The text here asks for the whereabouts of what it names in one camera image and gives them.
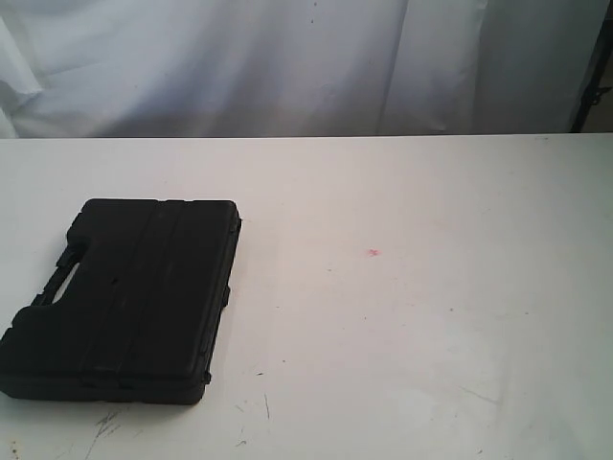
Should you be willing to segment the black plastic tool case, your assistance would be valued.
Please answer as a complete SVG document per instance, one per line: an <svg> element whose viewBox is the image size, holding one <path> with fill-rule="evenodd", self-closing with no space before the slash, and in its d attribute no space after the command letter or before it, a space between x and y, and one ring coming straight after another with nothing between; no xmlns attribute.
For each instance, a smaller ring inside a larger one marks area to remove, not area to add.
<svg viewBox="0 0 613 460"><path fill-rule="evenodd" d="M1 339L1 390L60 402L198 403L241 218L231 200L92 198Z"/></svg>

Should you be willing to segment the white backdrop curtain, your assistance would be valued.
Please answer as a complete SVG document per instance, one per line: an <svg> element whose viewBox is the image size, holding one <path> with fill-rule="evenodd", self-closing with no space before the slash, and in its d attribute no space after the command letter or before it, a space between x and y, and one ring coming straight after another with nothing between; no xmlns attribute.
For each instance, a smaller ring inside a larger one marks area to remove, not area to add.
<svg viewBox="0 0 613 460"><path fill-rule="evenodd" d="M603 1L5 1L5 138L564 132Z"/></svg>

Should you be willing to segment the black metal stand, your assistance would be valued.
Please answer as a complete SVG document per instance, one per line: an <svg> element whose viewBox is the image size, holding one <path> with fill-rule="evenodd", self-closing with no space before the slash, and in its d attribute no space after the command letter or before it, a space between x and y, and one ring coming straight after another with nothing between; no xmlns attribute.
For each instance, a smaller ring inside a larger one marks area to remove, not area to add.
<svg viewBox="0 0 613 460"><path fill-rule="evenodd" d="M581 87L579 105L576 109L571 133L581 133L590 111L599 105L602 98L612 91L611 85L602 86L602 78L612 56L612 2L609 1L597 41L590 57L584 82Z"/></svg>

